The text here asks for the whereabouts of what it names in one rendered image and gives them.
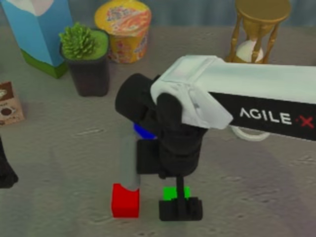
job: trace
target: potted plant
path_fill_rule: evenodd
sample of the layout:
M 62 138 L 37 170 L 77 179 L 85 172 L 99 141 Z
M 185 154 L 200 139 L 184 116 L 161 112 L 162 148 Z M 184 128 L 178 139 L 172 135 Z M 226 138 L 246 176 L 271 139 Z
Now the potted plant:
M 59 36 L 60 54 L 68 64 L 78 94 L 106 95 L 110 79 L 107 33 L 75 23 L 72 27 L 66 27 Z

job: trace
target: yellow cup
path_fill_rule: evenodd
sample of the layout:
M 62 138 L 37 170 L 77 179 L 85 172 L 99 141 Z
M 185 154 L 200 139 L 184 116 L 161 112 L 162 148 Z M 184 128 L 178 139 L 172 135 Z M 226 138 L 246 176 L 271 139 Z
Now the yellow cup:
M 137 0 L 112 0 L 94 15 L 98 28 L 110 35 L 109 57 L 118 63 L 133 63 L 147 50 L 151 11 Z

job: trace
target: red cube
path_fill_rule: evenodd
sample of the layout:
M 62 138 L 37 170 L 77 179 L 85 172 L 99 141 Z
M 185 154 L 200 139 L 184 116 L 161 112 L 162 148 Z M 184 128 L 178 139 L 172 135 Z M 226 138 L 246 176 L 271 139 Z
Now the red cube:
M 114 218 L 138 218 L 139 189 L 130 191 L 121 184 L 113 184 L 111 209 Z

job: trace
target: brown box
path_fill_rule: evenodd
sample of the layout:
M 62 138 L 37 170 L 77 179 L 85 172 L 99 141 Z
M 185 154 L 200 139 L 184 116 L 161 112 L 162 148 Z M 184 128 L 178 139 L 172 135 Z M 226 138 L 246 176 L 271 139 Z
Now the brown box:
M 24 120 L 21 103 L 14 94 L 12 83 L 0 83 L 0 126 Z

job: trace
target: green succulent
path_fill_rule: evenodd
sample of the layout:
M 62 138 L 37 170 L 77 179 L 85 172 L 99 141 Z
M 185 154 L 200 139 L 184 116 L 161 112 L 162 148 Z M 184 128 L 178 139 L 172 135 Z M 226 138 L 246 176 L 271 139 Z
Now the green succulent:
M 96 47 L 96 40 L 91 35 L 91 29 L 80 23 L 66 27 L 59 37 L 63 54 L 66 58 L 80 60 L 91 55 Z

